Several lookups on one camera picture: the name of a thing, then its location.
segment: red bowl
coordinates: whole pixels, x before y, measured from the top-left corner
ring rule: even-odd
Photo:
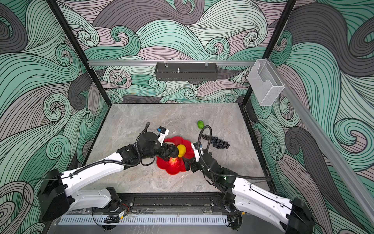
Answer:
[[[184,140],[182,137],[176,136],[173,138],[167,138],[164,142],[172,142],[175,146],[184,145],[186,147],[186,153],[182,158],[191,159],[195,156],[193,149],[191,147],[191,142]],[[170,158],[169,161],[164,161],[161,158],[157,157],[157,166],[160,169],[166,170],[170,175],[178,174],[180,171],[186,171],[184,162],[182,158]]]

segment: horizontal metal rail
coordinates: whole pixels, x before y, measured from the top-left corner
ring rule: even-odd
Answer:
[[[216,63],[217,66],[252,67],[255,60],[88,60],[90,66],[156,66],[157,63]]]

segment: yellow lemon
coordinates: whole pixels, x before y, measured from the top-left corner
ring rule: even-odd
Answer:
[[[178,145],[177,148],[179,150],[178,157],[179,158],[183,157],[184,154],[186,153],[186,147],[184,145]]]

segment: red wire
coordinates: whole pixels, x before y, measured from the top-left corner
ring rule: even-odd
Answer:
[[[129,213],[130,212],[129,207],[125,203],[122,203],[122,205],[125,205],[127,207],[127,213]]]

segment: lemon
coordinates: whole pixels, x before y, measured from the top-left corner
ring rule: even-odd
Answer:
[[[186,147],[184,145],[178,145],[177,148],[179,150],[178,157],[183,157],[186,154]]]

